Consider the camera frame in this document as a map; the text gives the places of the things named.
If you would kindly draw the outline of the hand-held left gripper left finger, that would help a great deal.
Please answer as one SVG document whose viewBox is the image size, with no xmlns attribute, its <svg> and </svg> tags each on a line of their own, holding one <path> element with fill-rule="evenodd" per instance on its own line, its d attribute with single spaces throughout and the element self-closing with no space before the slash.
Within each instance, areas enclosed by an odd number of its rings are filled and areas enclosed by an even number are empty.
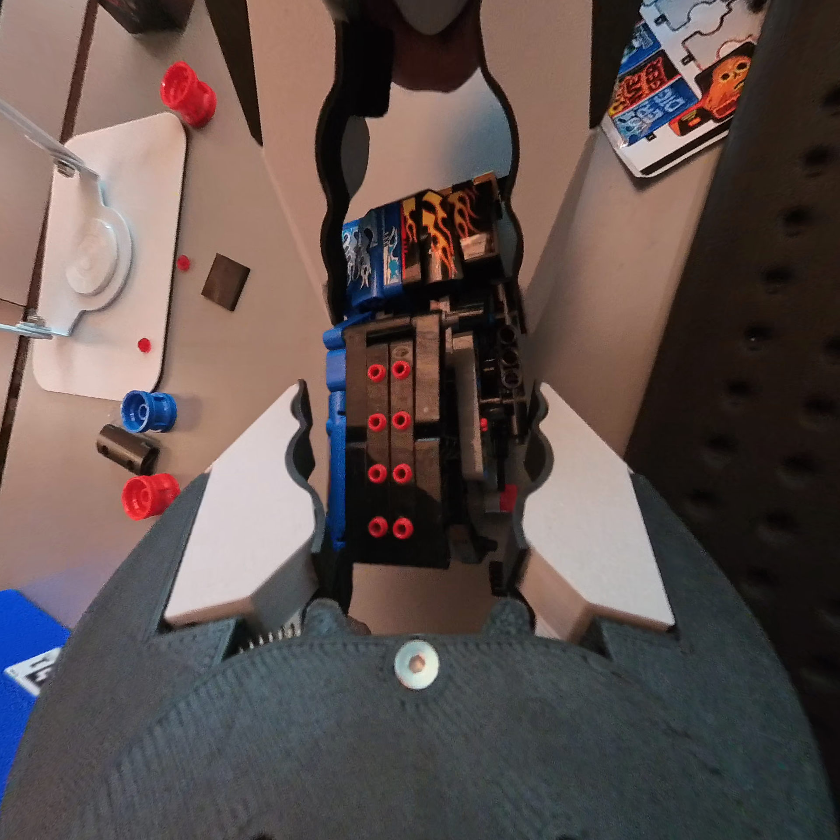
<svg viewBox="0 0 840 840">
<path fill-rule="evenodd" d="M 308 387 L 287 388 L 211 465 L 164 619 L 242 618 L 257 634 L 300 620 L 319 583 L 325 513 L 309 484 Z"/>
</svg>

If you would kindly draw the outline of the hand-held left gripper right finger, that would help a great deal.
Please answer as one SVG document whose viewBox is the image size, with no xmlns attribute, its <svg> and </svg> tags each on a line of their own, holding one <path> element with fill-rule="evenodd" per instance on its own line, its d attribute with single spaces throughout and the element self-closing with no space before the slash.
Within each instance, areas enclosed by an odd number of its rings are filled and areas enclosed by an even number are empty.
<svg viewBox="0 0 840 840">
<path fill-rule="evenodd" d="M 595 618 L 665 632 L 675 623 L 627 464 L 547 383 L 529 440 L 539 470 L 521 500 L 516 588 L 534 632 L 577 642 Z"/>
</svg>

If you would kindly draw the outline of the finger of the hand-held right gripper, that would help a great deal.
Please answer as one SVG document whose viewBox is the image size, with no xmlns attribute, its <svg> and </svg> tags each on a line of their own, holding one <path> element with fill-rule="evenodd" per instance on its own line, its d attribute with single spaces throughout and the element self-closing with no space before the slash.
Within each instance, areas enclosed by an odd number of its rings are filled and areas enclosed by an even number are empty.
<svg viewBox="0 0 840 840">
<path fill-rule="evenodd" d="M 518 236 L 513 269 L 535 330 L 591 140 L 592 2 L 482 2 L 480 29 L 485 76 L 511 132 L 505 201 Z"/>
<path fill-rule="evenodd" d="M 247 1 L 264 156 L 305 276 L 328 312 L 327 198 L 316 132 L 334 81 L 335 26 L 321 1 Z"/>
</svg>

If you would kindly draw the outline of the black blue brick truck model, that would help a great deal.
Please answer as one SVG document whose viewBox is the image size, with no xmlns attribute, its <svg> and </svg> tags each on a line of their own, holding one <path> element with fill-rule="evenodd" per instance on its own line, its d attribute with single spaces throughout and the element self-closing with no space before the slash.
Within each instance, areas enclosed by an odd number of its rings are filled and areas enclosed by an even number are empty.
<svg viewBox="0 0 840 840">
<path fill-rule="evenodd" d="M 509 513 L 514 445 L 529 434 L 518 282 L 490 171 L 373 207 L 342 226 L 329 281 L 327 527 L 349 566 L 447 569 L 496 542 L 470 511 Z"/>
</svg>

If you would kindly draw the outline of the person's right hand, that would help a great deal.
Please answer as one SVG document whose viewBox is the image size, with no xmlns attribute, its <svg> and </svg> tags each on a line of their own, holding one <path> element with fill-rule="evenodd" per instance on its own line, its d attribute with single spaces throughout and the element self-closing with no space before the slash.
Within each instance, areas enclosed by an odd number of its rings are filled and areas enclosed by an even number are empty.
<svg viewBox="0 0 840 840">
<path fill-rule="evenodd" d="M 471 18 L 435 35 L 411 27 L 394 32 L 392 82 L 410 91 L 451 92 L 480 65 L 480 36 Z"/>
</svg>

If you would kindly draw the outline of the red wheel hub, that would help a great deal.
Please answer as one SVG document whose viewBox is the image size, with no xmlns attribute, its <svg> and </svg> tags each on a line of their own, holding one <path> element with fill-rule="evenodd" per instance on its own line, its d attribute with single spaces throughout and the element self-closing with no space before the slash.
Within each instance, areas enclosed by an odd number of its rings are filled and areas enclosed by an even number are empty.
<svg viewBox="0 0 840 840">
<path fill-rule="evenodd" d="M 215 114 L 215 91 L 201 81 L 194 69 L 183 60 L 167 68 L 161 80 L 160 93 L 163 104 L 195 129 L 205 127 Z"/>
<path fill-rule="evenodd" d="M 141 521 L 162 514 L 181 493 L 177 480 L 168 473 L 135 476 L 129 479 L 121 495 L 126 515 Z"/>
</svg>

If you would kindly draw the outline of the monster truck set box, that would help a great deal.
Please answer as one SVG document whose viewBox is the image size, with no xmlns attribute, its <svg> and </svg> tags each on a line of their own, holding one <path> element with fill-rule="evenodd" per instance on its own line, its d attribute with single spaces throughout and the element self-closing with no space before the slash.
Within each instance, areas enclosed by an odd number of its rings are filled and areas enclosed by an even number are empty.
<svg viewBox="0 0 840 840">
<path fill-rule="evenodd" d="M 183 30 L 194 1 L 98 1 L 132 35 Z"/>
</svg>

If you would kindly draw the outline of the sticker sheet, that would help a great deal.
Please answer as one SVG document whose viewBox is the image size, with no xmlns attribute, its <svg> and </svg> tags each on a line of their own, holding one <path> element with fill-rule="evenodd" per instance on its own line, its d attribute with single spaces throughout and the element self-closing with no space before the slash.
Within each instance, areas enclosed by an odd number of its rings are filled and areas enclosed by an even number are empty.
<svg viewBox="0 0 840 840">
<path fill-rule="evenodd" d="M 729 132 L 767 5 L 640 3 L 602 120 L 633 176 L 663 174 Z"/>
</svg>

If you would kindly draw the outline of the black connector block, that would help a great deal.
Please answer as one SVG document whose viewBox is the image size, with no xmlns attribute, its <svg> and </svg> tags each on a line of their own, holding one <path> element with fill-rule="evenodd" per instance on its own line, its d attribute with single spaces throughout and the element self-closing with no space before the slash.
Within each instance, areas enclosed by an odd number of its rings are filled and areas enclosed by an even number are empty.
<svg viewBox="0 0 840 840">
<path fill-rule="evenodd" d="M 150 438 L 113 424 L 105 424 L 98 433 L 96 449 L 136 476 L 151 476 L 160 454 L 159 446 Z"/>
</svg>

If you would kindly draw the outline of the blue wheel hub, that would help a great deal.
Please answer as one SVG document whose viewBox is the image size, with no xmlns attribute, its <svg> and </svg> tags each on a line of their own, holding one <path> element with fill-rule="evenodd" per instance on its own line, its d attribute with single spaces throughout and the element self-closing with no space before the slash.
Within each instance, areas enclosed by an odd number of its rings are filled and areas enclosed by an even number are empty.
<svg viewBox="0 0 840 840">
<path fill-rule="evenodd" d="M 122 425 L 132 434 L 168 433 L 175 425 L 177 405 L 168 393 L 131 391 L 122 399 L 120 413 Z"/>
</svg>

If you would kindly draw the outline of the white book stand base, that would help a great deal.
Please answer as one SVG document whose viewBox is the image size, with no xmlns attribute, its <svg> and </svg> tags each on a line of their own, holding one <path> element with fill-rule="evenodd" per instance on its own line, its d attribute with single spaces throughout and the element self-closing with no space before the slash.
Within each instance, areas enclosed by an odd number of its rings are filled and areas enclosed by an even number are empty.
<svg viewBox="0 0 840 840">
<path fill-rule="evenodd" d="M 51 186 L 33 370 L 50 392 L 119 401 L 161 378 L 186 134 L 161 112 L 80 134 Z M 141 338 L 152 342 L 141 353 Z"/>
</svg>

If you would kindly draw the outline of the black square plate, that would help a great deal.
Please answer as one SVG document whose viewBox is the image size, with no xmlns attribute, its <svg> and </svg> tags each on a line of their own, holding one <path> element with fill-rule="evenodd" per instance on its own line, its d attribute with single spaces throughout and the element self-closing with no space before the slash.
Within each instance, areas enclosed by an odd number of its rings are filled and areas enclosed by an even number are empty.
<svg viewBox="0 0 840 840">
<path fill-rule="evenodd" d="M 203 284 L 202 297 L 228 312 L 234 312 L 249 274 L 248 266 L 216 253 Z"/>
</svg>

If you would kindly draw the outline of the black dotted mat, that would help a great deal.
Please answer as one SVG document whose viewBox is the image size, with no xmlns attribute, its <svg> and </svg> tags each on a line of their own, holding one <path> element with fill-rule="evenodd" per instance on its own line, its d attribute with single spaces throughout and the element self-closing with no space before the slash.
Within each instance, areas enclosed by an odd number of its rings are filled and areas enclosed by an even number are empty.
<svg viewBox="0 0 840 840">
<path fill-rule="evenodd" d="M 679 514 L 723 838 L 838 838 L 838 2 L 768 2 L 626 454 Z"/>
</svg>

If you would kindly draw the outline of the blue bin with tag label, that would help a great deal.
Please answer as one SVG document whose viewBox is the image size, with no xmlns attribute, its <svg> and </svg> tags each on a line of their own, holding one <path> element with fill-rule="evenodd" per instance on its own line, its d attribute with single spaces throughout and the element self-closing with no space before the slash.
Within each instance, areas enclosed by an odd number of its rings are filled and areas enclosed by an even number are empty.
<svg viewBox="0 0 840 840">
<path fill-rule="evenodd" d="M 1 592 L 1 792 L 69 630 L 17 591 Z"/>
</svg>

